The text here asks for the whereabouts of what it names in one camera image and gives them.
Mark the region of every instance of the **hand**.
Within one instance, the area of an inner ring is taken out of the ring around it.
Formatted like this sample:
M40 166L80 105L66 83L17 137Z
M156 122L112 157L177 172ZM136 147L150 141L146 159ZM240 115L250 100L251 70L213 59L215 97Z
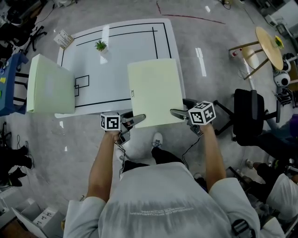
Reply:
M204 126L200 126L200 131L203 133L206 133L210 129L213 130L213 126L210 123Z
M119 140L119 133L120 131L107 131L105 136L111 136L113 141L116 142L117 140Z

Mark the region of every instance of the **potted plant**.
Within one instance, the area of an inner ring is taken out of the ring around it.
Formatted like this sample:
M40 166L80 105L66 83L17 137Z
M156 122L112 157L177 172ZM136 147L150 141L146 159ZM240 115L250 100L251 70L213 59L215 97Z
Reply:
M95 43L95 48L102 54L108 51L107 44L104 41L98 41Z

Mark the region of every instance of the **light green board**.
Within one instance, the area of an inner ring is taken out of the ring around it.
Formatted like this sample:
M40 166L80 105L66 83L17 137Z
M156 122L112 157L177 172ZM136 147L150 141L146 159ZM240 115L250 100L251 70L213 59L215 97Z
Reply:
M33 57L27 91L27 112L74 113L74 75L39 54Z
M146 115L136 128L183 121L170 114L170 109L183 110L175 59L131 63L128 74L133 114Z

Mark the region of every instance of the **black shorts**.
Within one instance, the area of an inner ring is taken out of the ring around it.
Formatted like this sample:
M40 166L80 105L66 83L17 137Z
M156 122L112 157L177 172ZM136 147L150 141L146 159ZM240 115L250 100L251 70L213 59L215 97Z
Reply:
M266 200L280 173L269 167L267 164L260 164L257 168L257 174L265 181L266 184L260 184L253 181L250 183L248 192L254 195L261 202L266 203Z

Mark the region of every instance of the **white table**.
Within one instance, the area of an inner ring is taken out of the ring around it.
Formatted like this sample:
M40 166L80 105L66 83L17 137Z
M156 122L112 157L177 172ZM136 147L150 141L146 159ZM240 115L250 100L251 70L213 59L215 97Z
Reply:
M176 41L169 19L117 22L72 35L60 48L57 63L74 73L75 113L57 118L131 109L127 65L152 59L176 59L182 96L183 78ZM100 55L95 42L103 40L108 52Z

